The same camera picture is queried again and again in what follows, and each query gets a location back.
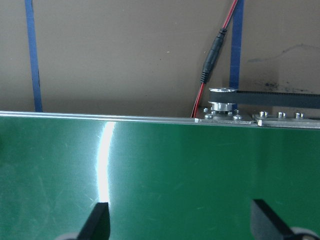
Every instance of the wall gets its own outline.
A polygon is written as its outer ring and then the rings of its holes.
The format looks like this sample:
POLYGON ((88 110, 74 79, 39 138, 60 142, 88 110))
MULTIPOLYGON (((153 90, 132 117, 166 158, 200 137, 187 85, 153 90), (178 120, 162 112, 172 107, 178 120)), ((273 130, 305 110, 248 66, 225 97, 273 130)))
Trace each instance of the wall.
MULTIPOLYGON (((33 0, 43 111, 188 117, 231 3, 33 0)), ((24 7, 2 0, 2 110, 34 109, 24 7)), ((319 0, 246 0, 240 89, 320 94, 319 12, 319 0)), ((231 36, 207 89, 228 86, 231 36)))

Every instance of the black connector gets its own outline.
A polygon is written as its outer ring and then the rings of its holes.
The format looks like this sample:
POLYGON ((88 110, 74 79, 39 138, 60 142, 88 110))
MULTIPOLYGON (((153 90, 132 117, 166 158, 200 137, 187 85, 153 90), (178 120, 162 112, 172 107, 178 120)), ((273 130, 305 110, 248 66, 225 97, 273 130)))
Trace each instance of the black connector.
POLYGON ((219 31, 219 34, 215 37, 213 44, 211 46, 211 49, 202 67, 202 74, 201 74, 201 80, 200 80, 201 83, 206 84, 207 81, 209 80, 210 74, 214 69, 216 61, 218 59, 222 44, 224 43, 224 38, 226 33, 227 33, 227 29, 221 28, 219 31))

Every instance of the red wire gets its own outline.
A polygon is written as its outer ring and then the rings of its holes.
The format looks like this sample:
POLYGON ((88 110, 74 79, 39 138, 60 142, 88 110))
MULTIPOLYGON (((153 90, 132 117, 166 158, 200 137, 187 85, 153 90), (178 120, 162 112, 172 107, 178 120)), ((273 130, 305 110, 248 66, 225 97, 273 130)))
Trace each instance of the red wire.
POLYGON ((204 88, 205 88, 205 84, 202 82, 201 85, 200 85, 198 94, 196 96, 196 99, 195 99, 195 103, 194 103, 194 106, 193 106, 191 118, 195 118, 197 116, 197 111, 198 111, 200 99, 201 99, 202 93, 204 91, 204 88))
POLYGON ((238 0, 234 0, 234 1, 233 1, 232 6, 231 6, 231 8, 230 8, 230 10, 229 10, 228 16, 226 17, 226 19, 225 19, 225 21, 224 21, 224 24, 222 25, 222 28, 223 28, 223 29, 226 29, 226 28, 227 28, 227 26, 228 26, 228 24, 229 24, 229 22, 230 22, 231 16, 232 16, 232 14, 234 13, 234 10, 235 10, 235 7, 236 7, 236 5, 237 5, 237 2, 238 2, 238 0))
MULTIPOLYGON (((224 24, 222 25, 222 28, 223 29, 226 29, 230 20, 231 20, 231 16, 232 14, 234 13, 234 10, 236 8, 236 5, 238 3, 238 0, 234 0, 232 5, 231 5, 231 8, 229 10, 229 13, 224 21, 224 24)), ((193 105, 193 109, 192 109, 192 113, 191 113, 191 118, 195 118, 197 116, 197 111, 198 111, 198 107, 199 107, 199 103, 200 103, 200 99, 201 99, 201 96, 202 96, 202 93, 204 91, 204 87, 205 87, 205 84, 202 82, 201 85, 200 85, 200 88, 199 88, 199 91, 198 91, 198 94, 196 96, 196 99, 195 99, 195 102, 194 102, 194 105, 193 105)))

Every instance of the blue tape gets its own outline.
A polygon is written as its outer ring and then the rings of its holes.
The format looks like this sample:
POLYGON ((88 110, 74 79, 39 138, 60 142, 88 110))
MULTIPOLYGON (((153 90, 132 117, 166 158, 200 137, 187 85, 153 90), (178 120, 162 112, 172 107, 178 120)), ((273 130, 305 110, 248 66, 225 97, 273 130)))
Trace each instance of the blue tape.
POLYGON ((28 42, 29 42, 34 109, 36 112, 42 112, 34 9, 32 5, 32 0, 24 0, 24 4, 25 4, 25 15, 26 15, 26 27, 27 27, 28 42))
POLYGON ((239 88, 242 24, 245 0, 238 0, 233 13, 229 87, 239 88))

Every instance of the green surface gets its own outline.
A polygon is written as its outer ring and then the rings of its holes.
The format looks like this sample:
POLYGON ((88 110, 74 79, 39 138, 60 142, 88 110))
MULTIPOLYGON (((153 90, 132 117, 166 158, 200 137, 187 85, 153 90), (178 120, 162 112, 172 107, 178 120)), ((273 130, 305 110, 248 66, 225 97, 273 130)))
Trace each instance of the green surface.
POLYGON ((253 239, 252 198, 320 233, 319 145, 318 130, 1 117, 0 239, 79 232, 107 198, 111 240, 253 239))

